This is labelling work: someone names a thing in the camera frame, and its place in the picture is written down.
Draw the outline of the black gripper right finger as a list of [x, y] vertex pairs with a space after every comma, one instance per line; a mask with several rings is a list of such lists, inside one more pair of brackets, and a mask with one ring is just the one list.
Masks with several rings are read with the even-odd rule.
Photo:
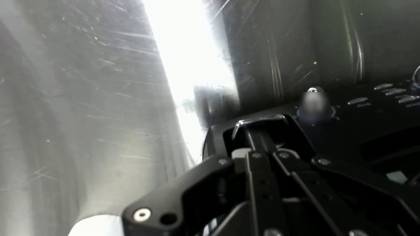
[[335, 236], [419, 236], [419, 191], [346, 162], [293, 150], [270, 154]]

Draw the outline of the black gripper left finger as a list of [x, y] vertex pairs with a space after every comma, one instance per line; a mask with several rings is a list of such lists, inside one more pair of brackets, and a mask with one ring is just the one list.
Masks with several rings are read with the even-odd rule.
[[251, 159], [213, 155], [122, 212], [125, 236], [257, 236]]

